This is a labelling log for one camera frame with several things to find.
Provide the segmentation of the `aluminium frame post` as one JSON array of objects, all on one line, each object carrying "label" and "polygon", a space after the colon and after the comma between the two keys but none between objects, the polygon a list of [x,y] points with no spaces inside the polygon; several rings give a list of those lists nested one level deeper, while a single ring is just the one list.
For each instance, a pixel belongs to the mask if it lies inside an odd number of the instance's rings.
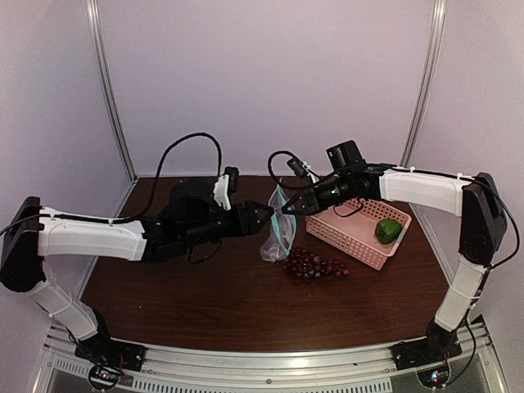
[{"label": "aluminium frame post", "polygon": [[119,152],[120,159],[124,166],[126,177],[131,183],[134,183],[137,181],[138,176],[134,169],[128,143],[124,136],[124,130],[122,128],[120,114],[115,99],[115,91],[111,82],[111,72],[107,61],[98,1],[87,0],[85,5],[88,16],[88,25],[93,41],[93,49],[97,62],[99,79],[102,86],[102,96],[106,105],[111,131],[115,138],[117,151]]},{"label": "aluminium frame post", "polygon": [[404,167],[409,167],[409,164],[413,159],[418,136],[422,129],[424,116],[430,99],[431,86],[435,78],[445,31],[446,4],[446,0],[435,0],[433,2],[427,50],[422,68],[422,77],[415,101],[413,116],[410,121],[408,137],[400,161],[400,165]]}]

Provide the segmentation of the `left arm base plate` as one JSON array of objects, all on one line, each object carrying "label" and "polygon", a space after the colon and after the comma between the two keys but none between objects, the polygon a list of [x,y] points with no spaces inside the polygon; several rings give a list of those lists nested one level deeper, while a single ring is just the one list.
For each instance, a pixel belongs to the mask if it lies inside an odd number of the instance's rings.
[{"label": "left arm base plate", "polygon": [[73,334],[69,335],[75,345],[75,355],[86,359],[92,364],[113,368],[116,371],[140,372],[144,361],[146,348],[112,339],[108,334],[97,332],[86,340],[80,340]]}]

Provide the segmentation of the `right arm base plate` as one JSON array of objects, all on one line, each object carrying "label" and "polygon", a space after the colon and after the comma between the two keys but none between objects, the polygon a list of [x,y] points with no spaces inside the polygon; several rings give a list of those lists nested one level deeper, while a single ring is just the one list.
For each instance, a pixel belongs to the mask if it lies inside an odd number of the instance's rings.
[{"label": "right arm base plate", "polygon": [[442,346],[435,337],[423,337],[414,341],[402,341],[391,348],[397,370],[420,368],[429,364],[444,363],[463,353],[457,338]]}]

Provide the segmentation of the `front aluminium rail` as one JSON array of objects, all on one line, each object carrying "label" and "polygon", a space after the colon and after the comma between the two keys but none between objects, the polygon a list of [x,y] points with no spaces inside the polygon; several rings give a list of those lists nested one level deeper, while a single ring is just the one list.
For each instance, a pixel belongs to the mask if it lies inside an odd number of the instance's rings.
[{"label": "front aluminium rail", "polygon": [[[108,392],[509,392],[483,322],[458,332],[462,354],[447,363],[400,370],[393,345],[386,343],[339,350],[232,352],[189,350],[142,344],[140,371],[125,370]],[[75,357],[75,346],[60,325],[52,325],[29,392],[97,392],[88,381],[92,365]],[[450,379],[437,390],[427,380],[443,366]]]}]

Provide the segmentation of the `left aluminium frame post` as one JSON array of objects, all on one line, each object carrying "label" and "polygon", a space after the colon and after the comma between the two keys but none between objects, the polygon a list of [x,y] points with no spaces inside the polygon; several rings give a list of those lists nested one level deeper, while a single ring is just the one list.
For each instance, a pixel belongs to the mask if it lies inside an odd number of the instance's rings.
[{"label": "left aluminium frame post", "polygon": [[111,131],[115,138],[117,151],[119,152],[120,159],[124,166],[126,177],[131,183],[134,183],[137,181],[138,176],[134,169],[128,143],[124,136],[124,130],[122,128],[120,114],[115,99],[115,91],[111,82],[111,72],[107,61],[98,1],[87,0],[85,5],[88,16],[88,25],[93,41],[93,49],[97,62],[99,79],[102,86],[102,96],[106,105]]}]

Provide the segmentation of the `pink perforated plastic basket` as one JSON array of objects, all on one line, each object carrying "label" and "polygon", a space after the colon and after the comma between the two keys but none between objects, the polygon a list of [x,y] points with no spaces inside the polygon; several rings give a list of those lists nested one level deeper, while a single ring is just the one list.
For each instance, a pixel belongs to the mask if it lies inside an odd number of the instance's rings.
[{"label": "pink perforated plastic basket", "polygon": [[[391,243],[382,244],[375,229],[384,219],[399,223],[400,234]],[[412,222],[409,214],[381,201],[350,200],[305,219],[308,234],[337,248],[379,271],[400,246]]]}]

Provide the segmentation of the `green chayote squash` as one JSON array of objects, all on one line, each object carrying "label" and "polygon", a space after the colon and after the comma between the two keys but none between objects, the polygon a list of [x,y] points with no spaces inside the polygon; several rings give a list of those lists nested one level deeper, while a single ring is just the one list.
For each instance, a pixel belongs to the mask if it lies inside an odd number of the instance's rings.
[{"label": "green chayote squash", "polygon": [[383,219],[377,223],[374,235],[379,243],[388,245],[399,237],[402,228],[402,225],[395,219]]}]

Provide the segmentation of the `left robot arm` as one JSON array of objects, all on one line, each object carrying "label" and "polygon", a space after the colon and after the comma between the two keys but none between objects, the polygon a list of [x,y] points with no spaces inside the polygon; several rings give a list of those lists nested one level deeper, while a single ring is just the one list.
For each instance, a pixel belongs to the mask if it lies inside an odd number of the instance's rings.
[{"label": "left robot arm", "polygon": [[44,208],[28,197],[4,236],[1,283],[27,294],[66,327],[79,353],[94,363],[119,356],[103,317],[47,278],[50,255],[89,255],[155,264],[172,260],[206,243],[257,234],[273,208],[257,201],[232,203],[235,180],[225,174],[210,185],[193,179],[174,185],[167,205],[155,216],[110,219],[72,215]]}]

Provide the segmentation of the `dark red grape bunch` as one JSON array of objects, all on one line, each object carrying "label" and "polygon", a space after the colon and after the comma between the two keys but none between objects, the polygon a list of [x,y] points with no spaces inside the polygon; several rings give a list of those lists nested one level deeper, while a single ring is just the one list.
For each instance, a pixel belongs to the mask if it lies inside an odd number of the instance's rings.
[{"label": "dark red grape bunch", "polygon": [[282,269],[297,280],[317,280],[325,277],[345,278],[350,271],[339,260],[325,259],[312,251],[296,247],[283,260]]}]

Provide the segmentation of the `clear zip top bag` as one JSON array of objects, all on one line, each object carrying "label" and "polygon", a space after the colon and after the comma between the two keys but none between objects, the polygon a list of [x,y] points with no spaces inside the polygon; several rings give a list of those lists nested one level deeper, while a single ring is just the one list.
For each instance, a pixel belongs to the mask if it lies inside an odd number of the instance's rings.
[{"label": "clear zip top bag", "polygon": [[273,215],[269,222],[269,237],[260,248],[262,260],[275,263],[285,260],[291,253],[296,237],[297,222],[293,215],[285,215],[282,208],[289,201],[286,193],[280,186],[276,186],[269,206],[273,208]]}]

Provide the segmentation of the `right aluminium frame post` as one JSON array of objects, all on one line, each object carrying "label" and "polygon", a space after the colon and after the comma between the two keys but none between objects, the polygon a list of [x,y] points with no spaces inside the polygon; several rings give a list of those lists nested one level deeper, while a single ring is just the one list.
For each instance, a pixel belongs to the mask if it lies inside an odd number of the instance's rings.
[{"label": "right aluminium frame post", "polygon": [[409,164],[413,159],[418,136],[422,129],[424,116],[430,99],[431,86],[435,78],[445,31],[446,4],[446,0],[435,0],[433,2],[427,50],[422,68],[422,77],[415,101],[413,116],[410,121],[408,137],[400,161],[400,165],[404,167],[409,167]]}]

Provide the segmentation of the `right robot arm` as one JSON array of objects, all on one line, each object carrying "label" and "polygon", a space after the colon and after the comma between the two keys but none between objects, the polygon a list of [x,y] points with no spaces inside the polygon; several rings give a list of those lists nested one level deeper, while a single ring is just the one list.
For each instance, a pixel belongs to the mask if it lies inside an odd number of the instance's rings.
[{"label": "right robot arm", "polygon": [[450,213],[461,219],[458,267],[444,300],[412,352],[427,361],[445,357],[458,328],[480,298],[507,226],[514,222],[488,173],[473,177],[408,169],[365,161],[354,141],[327,150],[332,172],[316,178],[297,156],[287,164],[306,185],[282,208],[287,215],[311,216],[351,199],[399,201]]}]

